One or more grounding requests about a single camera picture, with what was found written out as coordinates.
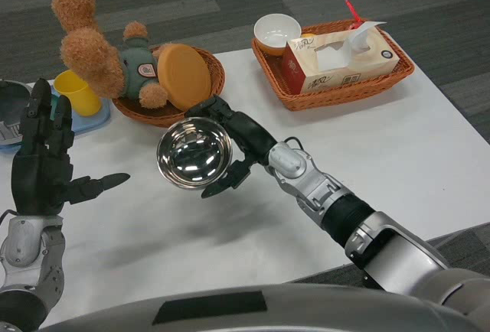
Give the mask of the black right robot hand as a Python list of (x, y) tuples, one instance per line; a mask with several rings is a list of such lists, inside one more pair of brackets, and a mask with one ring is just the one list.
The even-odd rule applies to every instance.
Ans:
[(230, 187), (235, 189), (240, 186), (250, 175), (252, 165), (261, 164), (266, 167), (269, 164), (269, 151), (277, 144), (277, 140), (247, 114), (232, 110), (218, 95), (193, 106), (185, 113), (185, 117), (201, 117), (215, 121), (244, 153), (242, 161), (234, 161), (224, 176), (206, 186), (201, 194), (203, 198), (213, 197)]

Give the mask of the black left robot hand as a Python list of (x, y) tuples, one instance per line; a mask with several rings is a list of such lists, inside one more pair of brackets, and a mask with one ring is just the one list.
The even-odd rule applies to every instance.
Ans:
[(97, 198), (128, 179), (116, 173), (100, 179), (73, 178), (68, 149), (74, 144), (70, 100), (62, 96), (51, 105), (51, 86), (40, 78), (20, 119), (21, 147), (11, 170), (11, 192), (20, 216), (54, 216), (66, 202)]

